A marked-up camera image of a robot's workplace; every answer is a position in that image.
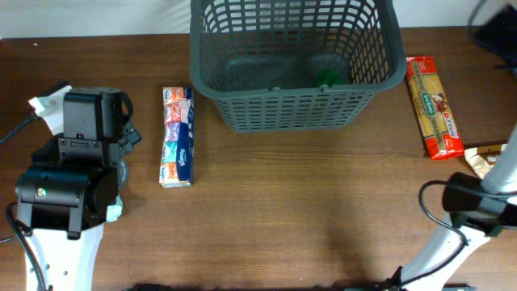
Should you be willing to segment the grey plastic basket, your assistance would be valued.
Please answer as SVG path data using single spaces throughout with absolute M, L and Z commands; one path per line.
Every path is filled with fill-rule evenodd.
M 392 0 L 194 1 L 190 79 L 239 133 L 339 129 L 398 85 Z M 343 83 L 314 87 L 319 70 Z

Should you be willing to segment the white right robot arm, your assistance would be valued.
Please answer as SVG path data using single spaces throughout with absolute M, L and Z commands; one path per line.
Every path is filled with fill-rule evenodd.
M 443 187 L 444 219 L 425 205 L 424 193 L 432 186 Z M 438 229 L 417 256 L 393 274 L 389 290 L 441 290 L 478 247 L 503 230 L 515 230 L 516 135 L 483 178 L 457 172 L 445 181 L 429 181 L 419 189 L 418 202 Z

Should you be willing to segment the green lidded spice jar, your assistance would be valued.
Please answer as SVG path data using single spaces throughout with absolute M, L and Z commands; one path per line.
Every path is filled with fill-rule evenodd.
M 343 83 L 343 77 L 337 70 L 319 70 L 313 79 L 314 87 L 335 86 Z

